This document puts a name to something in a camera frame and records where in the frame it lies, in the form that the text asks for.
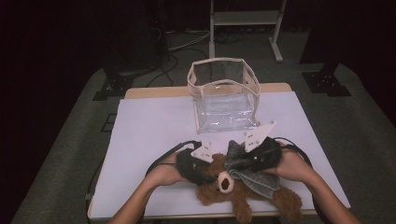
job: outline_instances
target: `clear plastic box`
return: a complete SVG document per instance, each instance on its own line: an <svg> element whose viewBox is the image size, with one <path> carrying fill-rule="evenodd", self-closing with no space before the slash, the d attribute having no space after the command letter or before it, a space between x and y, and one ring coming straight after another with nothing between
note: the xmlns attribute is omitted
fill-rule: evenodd
<svg viewBox="0 0 396 224"><path fill-rule="evenodd" d="M260 126L260 83L243 59L212 58L192 64L187 75L198 133Z"/></svg>

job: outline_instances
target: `brown teddy bear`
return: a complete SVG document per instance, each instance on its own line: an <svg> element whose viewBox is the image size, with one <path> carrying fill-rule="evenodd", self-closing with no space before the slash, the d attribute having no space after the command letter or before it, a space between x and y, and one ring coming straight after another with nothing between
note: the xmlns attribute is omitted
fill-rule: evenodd
<svg viewBox="0 0 396 224"><path fill-rule="evenodd" d="M197 187L196 196L203 205L231 201L236 220L241 224L245 224L250 223L252 219L252 210L247 202L247 198L268 200L271 204L276 206L280 214L285 216L288 220L293 222L301 221L302 202L300 196L294 191L284 186L279 186L279 189L275 190L273 193L273 199L265 198L248 188L240 179L230 181L227 178L221 177L224 172L226 172L224 168L224 162L226 160L225 155L214 154L212 158L213 162L203 167L201 172L209 176L220 175L220 178L215 182L206 183ZM231 187L231 185L233 185L233 189L230 191L228 188Z"/></svg>

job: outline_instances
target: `teddy bear arm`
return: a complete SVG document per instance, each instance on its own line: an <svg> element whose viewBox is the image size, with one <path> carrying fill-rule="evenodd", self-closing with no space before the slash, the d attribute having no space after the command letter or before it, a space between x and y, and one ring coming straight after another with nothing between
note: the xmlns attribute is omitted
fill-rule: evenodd
<svg viewBox="0 0 396 224"><path fill-rule="evenodd" d="M282 216L293 222L302 220L301 207L303 203L301 198L291 189L280 186L279 190L274 192L274 199L270 203L276 206Z"/></svg>
<svg viewBox="0 0 396 224"><path fill-rule="evenodd" d="M246 198L235 194L231 198L231 203L233 205L233 213L235 214L236 220L241 224L250 223L252 219L251 208Z"/></svg>

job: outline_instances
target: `floor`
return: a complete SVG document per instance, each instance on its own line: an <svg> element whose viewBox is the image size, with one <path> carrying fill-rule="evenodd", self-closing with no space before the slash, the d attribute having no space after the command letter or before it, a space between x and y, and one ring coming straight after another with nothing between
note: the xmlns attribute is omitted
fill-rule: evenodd
<svg viewBox="0 0 396 224"><path fill-rule="evenodd" d="M226 35L216 45L217 57L243 58L260 82L287 82L296 92L317 138L351 204L363 223L396 220L396 130L361 85L359 77L340 64L335 71L350 96L312 93L302 73L322 64L299 64L308 32L283 32L278 45L284 58L277 63L268 43L271 31ZM200 34L168 34L170 48L189 43ZM207 42L172 52L161 69L137 77L133 87L187 85L191 63L208 55ZM106 83L102 69L92 74L65 122L33 186L12 223L89 223L87 193L106 154L111 122L122 96L93 100ZM266 223L258 219L255 223ZM281 223L289 223L284 218ZM165 220L163 223L212 223L211 219ZM235 223L232 218L218 223ZM321 223L317 216L303 223Z"/></svg>

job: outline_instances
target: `white paper sheet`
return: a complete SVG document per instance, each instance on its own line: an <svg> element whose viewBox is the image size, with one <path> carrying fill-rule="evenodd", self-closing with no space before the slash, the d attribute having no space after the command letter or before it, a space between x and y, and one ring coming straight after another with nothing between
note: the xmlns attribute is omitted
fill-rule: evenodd
<svg viewBox="0 0 396 224"><path fill-rule="evenodd" d="M257 113L262 123L276 120L277 125L269 136L285 137L300 147L335 194L350 207L295 93L262 93ZM244 138L244 131L197 134L190 96L121 100L90 218L112 217L134 192L149 166L177 144L189 140L211 142L214 153L225 154L230 140L242 143ZM302 209L314 209L312 196L303 184L283 179L281 183L301 196ZM195 197L195 188L189 183L157 188L148 202L146 216L233 212L229 202L201 205ZM276 211L268 202L249 200L248 203L253 212Z"/></svg>

